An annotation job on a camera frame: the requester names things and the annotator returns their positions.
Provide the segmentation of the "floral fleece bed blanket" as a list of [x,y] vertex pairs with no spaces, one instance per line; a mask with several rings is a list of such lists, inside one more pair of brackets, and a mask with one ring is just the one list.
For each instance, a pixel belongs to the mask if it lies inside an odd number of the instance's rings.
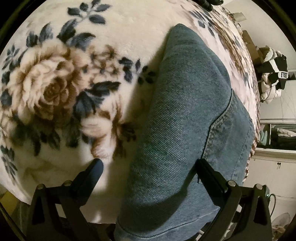
[[1,53],[1,185],[30,203],[38,184],[58,186],[100,158],[104,173],[81,210],[89,222],[114,223],[165,39],[178,23],[223,62],[258,131],[253,63],[225,8],[46,1]]

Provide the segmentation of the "dark green garment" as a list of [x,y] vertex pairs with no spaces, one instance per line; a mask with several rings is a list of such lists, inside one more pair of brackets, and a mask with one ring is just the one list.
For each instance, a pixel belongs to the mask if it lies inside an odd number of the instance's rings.
[[212,11],[213,6],[220,6],[224,3],[224,0],[193,0],[199,6],[204,8],[207,11]]

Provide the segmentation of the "black and white jacket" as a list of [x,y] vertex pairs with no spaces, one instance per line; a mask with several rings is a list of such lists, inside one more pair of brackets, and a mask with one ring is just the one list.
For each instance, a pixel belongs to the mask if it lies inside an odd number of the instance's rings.
[[281,97],[288,80],[287,57],[269,46],[257,48],[261,63],[255,67],[260,101],[271,103]]

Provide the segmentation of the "white wardrobe cabinet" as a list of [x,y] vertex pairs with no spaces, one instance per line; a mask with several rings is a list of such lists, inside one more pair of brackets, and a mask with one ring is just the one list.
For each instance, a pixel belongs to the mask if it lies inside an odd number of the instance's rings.
[[244,186],[266,185],[271,219],[288,213],[295,216],[295,124],[264,123],[249,162]]

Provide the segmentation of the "blue denim pants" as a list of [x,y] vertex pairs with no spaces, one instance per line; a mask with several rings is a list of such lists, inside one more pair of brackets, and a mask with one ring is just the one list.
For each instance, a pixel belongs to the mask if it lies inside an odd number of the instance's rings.
[[253,141],[252,119],[224,64],[194,31],[177,24],[168,35],[115,239],[191,238],[219,210],[197,177],[199,161],[240,184]]

